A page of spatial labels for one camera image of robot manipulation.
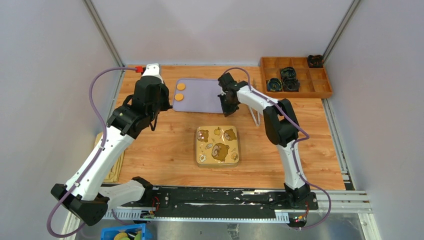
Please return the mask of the metal kitchen tongs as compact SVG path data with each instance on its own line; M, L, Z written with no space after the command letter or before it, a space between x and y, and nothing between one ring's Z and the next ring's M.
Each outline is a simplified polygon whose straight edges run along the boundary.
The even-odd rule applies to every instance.
M252 80L251 80L251 86L253 87L253 88L256 88L257 87L257 85L256 85L256 81L255 81L255 79L253 78ZM249 110L249 112L250 112L250 114L251 114L251 117L252 117L252 119L253 119L253 122L254 122L254 124L257 126L257 127L259 127L260 126L260 124L261 124L261 118L260 118L260 113L258 112L258 111L256 111L256 113L254 113L254 110L250 107L250 106L248 106L248 110Z

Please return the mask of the lavender plastic tray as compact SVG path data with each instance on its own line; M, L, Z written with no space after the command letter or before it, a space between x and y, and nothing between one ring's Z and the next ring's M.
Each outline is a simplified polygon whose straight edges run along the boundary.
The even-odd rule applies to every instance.
M183 84L184 89L177 87L174 96L183 95L182 100L172 98L173 110L176 112L222 114L222 106L219 95L222 88L217 79L207 78L180 78L176 86Z

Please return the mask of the silver square tin lid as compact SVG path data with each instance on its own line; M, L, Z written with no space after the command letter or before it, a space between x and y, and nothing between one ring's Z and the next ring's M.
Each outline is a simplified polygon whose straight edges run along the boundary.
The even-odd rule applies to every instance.
M195 161L200 168L236 167L240 144L234 125L200 126L195 131Z

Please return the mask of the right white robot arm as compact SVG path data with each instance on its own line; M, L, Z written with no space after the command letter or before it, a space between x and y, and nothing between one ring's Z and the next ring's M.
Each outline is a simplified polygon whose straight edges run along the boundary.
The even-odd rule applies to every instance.
M254 89L248 82L234 80L228 72L218 78L218 95L225 116L245 104L263 116L268 140L277 147L284 169L283 199L292 209L298 209L311 192L302 169L298 142L300 126L291 102L271 98Z

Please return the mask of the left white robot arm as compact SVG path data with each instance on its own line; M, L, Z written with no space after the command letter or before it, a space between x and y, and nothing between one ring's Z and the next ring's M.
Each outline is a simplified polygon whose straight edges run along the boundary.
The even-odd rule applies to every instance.
M65 184L55 184L51 194L88 226L97 224L108 211L130 202L149 206L153 186L139 176L114 186L102 184L116 160L142 130L154 131L159 113L171 108L169 89L162 76L145 72L136 82L134 93L113 111L100 141L81 168Z

